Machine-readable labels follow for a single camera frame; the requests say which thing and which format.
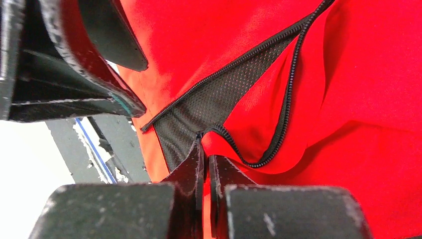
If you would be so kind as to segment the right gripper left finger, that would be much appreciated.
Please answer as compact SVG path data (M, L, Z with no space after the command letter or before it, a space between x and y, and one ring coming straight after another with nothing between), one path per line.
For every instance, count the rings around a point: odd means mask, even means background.
M48 198L32 239L201 239L204 151L159 183L70 184Z

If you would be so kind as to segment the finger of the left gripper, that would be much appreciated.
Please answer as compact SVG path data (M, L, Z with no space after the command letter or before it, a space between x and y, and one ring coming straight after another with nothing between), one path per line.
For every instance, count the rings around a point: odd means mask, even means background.
M103 58L138 72L148 68L121 1L79 0L78 5L88 37Z
M146 107L90 41L78 0L0 3L0 118L35 122Z

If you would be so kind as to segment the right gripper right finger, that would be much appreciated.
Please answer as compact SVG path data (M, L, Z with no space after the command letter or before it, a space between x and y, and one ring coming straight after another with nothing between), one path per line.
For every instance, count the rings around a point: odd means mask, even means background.
M370 239L355 198L330 186L259 185L229 158L209 157L217 239Z

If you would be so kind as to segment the red hooded jacket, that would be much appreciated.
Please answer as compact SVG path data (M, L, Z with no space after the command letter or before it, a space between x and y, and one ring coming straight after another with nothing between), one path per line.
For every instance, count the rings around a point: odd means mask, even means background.
M152 182L203 132L259 184L342 187L375 238L421 235L421 1L121 4L148 60L119 72Z

